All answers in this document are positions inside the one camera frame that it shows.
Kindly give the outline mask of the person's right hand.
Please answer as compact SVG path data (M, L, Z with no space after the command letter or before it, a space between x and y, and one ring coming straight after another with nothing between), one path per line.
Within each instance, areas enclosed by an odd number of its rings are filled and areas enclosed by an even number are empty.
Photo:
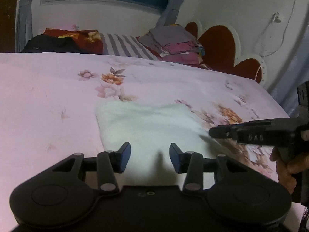
M274 147L270 155L270 160L276 162L279 183L292 194L296 188L296 179L292 175L308 169L308 155L299 156L289 163L284 163L281 159L279 149Z

